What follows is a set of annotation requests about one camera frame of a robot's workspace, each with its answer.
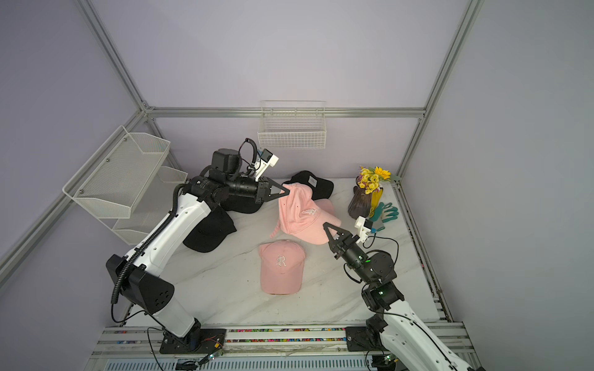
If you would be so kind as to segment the pink cap script logo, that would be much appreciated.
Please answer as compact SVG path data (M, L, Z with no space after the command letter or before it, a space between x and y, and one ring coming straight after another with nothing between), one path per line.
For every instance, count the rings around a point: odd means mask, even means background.
M278 199L278 222L270 238L279 232L298 238L308 244L323 245L328 239L323 224L329 222L338 227L341 220L321 210L312 200L312 190L307 185L283 184L290 190L288 196Z

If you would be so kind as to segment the black cap with white label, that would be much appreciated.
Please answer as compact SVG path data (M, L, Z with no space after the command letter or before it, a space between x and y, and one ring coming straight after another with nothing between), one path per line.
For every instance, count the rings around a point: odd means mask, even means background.
M312 190L312 200L329 199L334 192L334 183L320 178L311 171L303 170L293 175L285 184L302 184Z

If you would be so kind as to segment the pink cap R logo front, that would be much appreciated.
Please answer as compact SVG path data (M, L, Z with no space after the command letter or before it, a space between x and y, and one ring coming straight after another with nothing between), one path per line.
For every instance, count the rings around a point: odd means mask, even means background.
M306 253L294 241L281 240L260 245L261 290L269 295L293 295L303 283Z

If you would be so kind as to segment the pink cap LA logo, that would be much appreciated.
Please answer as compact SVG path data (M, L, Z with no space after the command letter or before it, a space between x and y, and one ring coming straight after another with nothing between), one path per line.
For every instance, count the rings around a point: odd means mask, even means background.
M318 199L315 200L314 203L325 213L335 216L334 206L329 199Z

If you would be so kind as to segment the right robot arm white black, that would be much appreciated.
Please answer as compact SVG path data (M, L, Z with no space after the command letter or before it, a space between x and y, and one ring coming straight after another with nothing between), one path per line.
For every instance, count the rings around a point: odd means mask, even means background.
M406 370L475 370L455 354L415 314L394 279L395 259L384 250L361 249L367 239L364 221L358 235L330 223L323 224L329 248L344 267L354 271L362 283L361 297L373 316L364 327L346 327L346 346L350 352L381 352L370 369L396 370L395 361Z

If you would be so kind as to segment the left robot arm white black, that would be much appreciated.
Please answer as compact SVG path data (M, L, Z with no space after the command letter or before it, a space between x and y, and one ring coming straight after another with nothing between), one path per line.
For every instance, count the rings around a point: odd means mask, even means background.
M114 281L111 304L128 298L176 338L198 342L199 321L181 306L174 286L161 274L179 247L209 253L235 232L233 220L221 206L228 198L262 204L287 196L289 190L263 175L277 162L269 150L255 149L248 173L242 175L239 151L215 151L199 176L175 186L172 208L160 224L125 256L108 260L106 268Z

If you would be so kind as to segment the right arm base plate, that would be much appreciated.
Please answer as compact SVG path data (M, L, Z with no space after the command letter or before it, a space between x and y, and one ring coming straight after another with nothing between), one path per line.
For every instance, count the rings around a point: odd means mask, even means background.
M384 351L377 332L367 326L345 328L346 347L349 352Z

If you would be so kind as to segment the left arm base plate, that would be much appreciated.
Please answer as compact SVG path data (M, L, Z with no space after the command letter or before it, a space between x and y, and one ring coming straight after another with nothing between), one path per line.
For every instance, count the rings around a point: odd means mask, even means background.
M226 329L198 329L179 338L171 332L164 331L159 353L164 355L214 354L223 348L226 335Z

